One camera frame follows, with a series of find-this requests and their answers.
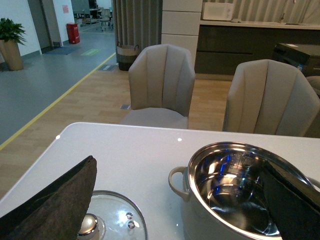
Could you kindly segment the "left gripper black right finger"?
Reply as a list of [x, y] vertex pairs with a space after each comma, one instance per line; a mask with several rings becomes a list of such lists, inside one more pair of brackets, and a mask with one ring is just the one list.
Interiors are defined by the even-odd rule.
[[277, 164], [266, 161], [261, 172], [268, 212], [283, 240], [320, 238], [320, 192]]

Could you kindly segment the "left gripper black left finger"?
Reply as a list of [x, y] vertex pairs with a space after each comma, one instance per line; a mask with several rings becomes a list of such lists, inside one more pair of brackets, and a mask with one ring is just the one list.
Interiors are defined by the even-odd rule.
[[2, 240], [75, 240], [89, 208], [97, 161], [91, 155], [0, 218]]

